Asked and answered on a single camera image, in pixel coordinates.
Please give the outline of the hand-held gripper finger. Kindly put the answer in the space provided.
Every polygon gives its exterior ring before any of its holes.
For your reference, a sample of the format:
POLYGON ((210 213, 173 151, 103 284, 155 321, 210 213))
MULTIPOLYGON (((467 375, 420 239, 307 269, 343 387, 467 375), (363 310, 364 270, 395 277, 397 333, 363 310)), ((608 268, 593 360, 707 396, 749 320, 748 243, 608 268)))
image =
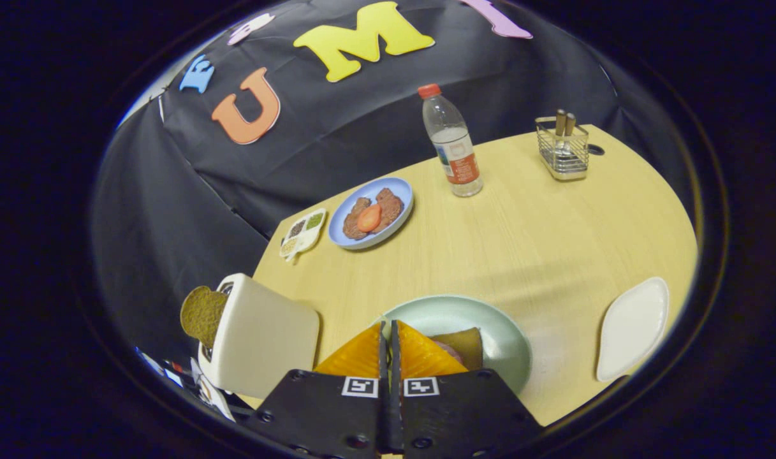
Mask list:
POLYGON ((545 428, 489 368, 405 378, 399 321, 391 321, 391 447, 405 458, 510 458, 545 428))
POLYGON ((282 457, 379 458, 390 385, 383 321, 367 328, 376 352, 373 377, 292 369, 241 421, 242 428, 271 442, 282 457))

